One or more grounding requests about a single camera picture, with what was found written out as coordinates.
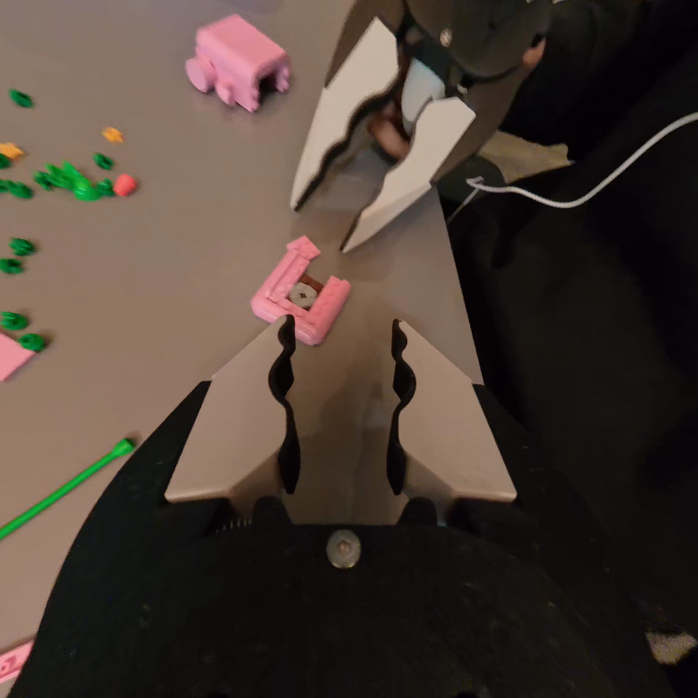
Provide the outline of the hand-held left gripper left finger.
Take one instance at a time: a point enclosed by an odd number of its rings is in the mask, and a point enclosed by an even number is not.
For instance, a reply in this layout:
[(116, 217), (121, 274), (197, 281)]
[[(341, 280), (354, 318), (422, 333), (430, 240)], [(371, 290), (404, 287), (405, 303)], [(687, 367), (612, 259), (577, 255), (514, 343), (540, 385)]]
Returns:
[(165, 491), (168, 502), (255, 503), (295, 492), (294, 330), (294, 318), (281, 317), (214, 373)]

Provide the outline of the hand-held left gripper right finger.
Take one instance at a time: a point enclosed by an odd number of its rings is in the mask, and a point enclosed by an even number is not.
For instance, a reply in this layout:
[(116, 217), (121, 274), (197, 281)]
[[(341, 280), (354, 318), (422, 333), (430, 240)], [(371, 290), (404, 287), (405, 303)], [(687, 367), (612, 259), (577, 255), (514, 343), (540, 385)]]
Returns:
[(433, 503), (515, 501), (473, 381), (404, 320), (392, 323), (391, 355), (398, 404), (386, 470), (393, 494)]

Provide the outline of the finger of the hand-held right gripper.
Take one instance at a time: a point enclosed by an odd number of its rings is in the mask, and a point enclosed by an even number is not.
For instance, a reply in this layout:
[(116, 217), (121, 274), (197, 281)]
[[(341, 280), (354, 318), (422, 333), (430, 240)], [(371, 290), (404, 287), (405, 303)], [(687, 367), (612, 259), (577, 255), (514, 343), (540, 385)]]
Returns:
[(349, 141), (362, 109), (388, 96), (397, 78), (396, 36), (374, 17), (320, 92), (294, 176), (291, 209), (305, 204)]
[(362, 210), (341, 246), (362, 246), (432, 188), (438, 169), (476, 117), (457, 97), (432, 100), (420, 112), (406, 156), (392, 167), (370, 205)]

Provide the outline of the pink arched brick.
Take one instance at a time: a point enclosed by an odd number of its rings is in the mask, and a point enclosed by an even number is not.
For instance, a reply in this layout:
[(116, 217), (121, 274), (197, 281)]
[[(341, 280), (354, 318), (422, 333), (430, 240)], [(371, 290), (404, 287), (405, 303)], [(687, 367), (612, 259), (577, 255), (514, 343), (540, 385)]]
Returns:
[(292, 288), (300, 283), (310, 263), (319, 255), (320, 250), (307, 236), (291, 241), (286, 246), (284, 257), (263, 285), (264, 296), (275, 301), (288, 299)]

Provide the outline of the person's right hand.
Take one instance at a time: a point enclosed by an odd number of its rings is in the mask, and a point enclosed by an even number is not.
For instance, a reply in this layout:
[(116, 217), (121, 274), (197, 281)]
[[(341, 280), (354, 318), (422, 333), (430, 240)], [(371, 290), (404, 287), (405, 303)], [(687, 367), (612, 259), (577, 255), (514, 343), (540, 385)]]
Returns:
[(394, 100), (370, 118), (367, 130), (386, 157), (392, 161), (406, 157), (410, 142), (403, 128), (401, 110)]

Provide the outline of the large pink toothed block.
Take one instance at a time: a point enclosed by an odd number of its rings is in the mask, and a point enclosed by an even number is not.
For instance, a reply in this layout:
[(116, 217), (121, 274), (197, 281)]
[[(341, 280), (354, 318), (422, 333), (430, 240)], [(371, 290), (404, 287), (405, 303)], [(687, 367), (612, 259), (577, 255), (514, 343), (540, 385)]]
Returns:
[(237, 14), (196, 31), (185, 71), (199, 92), (215, 92), (224, 104), (250, 113), (260, 107), (266, 88), (279, 93), (290, 88), (286, 51)]

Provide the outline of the person's black jacket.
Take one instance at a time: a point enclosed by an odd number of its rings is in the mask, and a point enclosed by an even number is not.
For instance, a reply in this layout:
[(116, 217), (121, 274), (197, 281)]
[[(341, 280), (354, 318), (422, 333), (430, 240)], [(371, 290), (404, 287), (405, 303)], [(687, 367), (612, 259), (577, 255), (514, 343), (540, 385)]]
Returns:
[[(562, 1), (503, 133), (571, 202), (697, 113), (696, 1)], [(485, 383), (593, 511), (646, 632), (697, 641), (697, 123), (587, 203), (441, 185)]]

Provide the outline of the green stick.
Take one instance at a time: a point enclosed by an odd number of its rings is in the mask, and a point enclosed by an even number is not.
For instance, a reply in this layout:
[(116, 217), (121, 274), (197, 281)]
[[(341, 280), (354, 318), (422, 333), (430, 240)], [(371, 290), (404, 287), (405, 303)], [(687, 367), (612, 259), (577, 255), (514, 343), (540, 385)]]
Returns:
[(5, 540), (5, 538), (12, 535), (20, 528), (25, 526), (27, 523), (38, 517), (40, 514), (42, 514), (49, 508), (51, 508), (55, 503), (60, 501), (69, 493), (73, 492), (80, 485), (85, 483), (92, 476), (96, 475), (99, 471), (101, 471), (106, 466), (110, 465), (112, 462), (135, 452), (135, 449), (135, 442), (129, 438), (124, 438), (118, 441), (107, 454), (103, 455), (100, 459), (98, 459), (88, 467), (84, 468), (76, 476), (72, 477), (67, 482), (60, 485), (56, 490), (48, 494), (39, 502), (30, 506), (21, 514), (17, 515), (14, 519), (11, 519), (3, 526), (1, 526), (1, 541)]

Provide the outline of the large pink smooth tile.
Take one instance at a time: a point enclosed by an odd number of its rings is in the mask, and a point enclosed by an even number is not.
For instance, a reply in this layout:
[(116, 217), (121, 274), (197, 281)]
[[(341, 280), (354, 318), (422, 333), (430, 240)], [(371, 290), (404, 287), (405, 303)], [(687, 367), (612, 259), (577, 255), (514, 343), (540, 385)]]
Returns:
[(36, 352), (25, 348), (16, 339), (1, 334), (1, 382), (34, 358)]

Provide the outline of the scattered small green clips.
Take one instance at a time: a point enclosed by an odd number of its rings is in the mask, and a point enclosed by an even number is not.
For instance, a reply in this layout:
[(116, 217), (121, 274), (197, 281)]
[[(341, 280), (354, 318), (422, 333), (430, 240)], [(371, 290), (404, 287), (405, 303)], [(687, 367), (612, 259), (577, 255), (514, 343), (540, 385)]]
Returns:
[[(20, 108), (31, 109), (34, 107), (34, 101), (32, 97), (25, 92), (21, 92), (19, 90), (10, 88), (8, 89), (8, 97), (16, 106)], [(100, 170), (104, 170), (105, 172), (109, 172), (115, 165), (114, 160), (102, 152), (94, 153), (92, 159), (94, 164)], [(11, 161), (1, 155), (1, 170), (11, 168), (14, 162), (15, 161)], [(79, 171), (83, 174), (84, 179), (89, 179), (93, 183), (93, 185), (98, 186), (100, 188), (102, 193), (101, 198), (116, 196), (114, 191), (112, 190), (113, 180), (109, 179), (109, 177), (105, 177), (98, 181), (92, 181), (81, 170)], [(46, 191), (62, 189), (55, 188), (50, 185), (46, 176), (45, 169), (35, 172), (33, 175), (33, 181), (35, 184), (39, 185), (40, 188)], [(30, 187), (30, 185), (25, 184), (21, 181), (2, 178), (1, 194), (5, 193), (8, 193), (13, 197), (20, 198), (23, 200), (28, 200), (33, 197), (33, 189), (32, 187)], [(6, 275), (22, 274), (25, 271), (23, 259), (25, 257), (32, 256), (37, 251), (35, 244), (30, 240), (24, 238), (12, 237), (8, 242), (8, 247), (12, 252), (12, 256), (1, 257), (1, 273)], [(27, 329), (29, 327), (29, 324), (29, 318), (23, 315), (22, 313), (16, 313), (12, 311), (1, 312), (2, 329), (18, 333), (20, 330)], [(44, 337), (37, 333), (25, 332), (16, 340), (18, 340), (20, 344), (22, 344), (25, 348), (28, 348), (36, 353), (43, 352), (47, 345), (47, 341), (44, 339)]]

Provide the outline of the green spiky leaf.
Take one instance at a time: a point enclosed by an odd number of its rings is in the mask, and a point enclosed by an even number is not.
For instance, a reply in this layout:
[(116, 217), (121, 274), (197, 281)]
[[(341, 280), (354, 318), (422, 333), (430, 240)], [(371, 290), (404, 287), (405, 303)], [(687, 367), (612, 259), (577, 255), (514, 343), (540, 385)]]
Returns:
[(50, 185), (55, 188), (74, 190), (84, 179), (83, 174), (67, 161), (62, 165), (46, 163), (45, 170)]

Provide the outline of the thin pink tile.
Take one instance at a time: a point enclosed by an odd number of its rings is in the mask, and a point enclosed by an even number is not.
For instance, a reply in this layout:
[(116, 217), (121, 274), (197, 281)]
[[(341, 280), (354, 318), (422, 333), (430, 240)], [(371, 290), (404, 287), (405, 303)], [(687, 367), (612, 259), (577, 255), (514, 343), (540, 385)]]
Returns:
[(1, 684), (16, 679), (24, 668), (31, 650), (33, 639), (19, 644), (1, 654)]

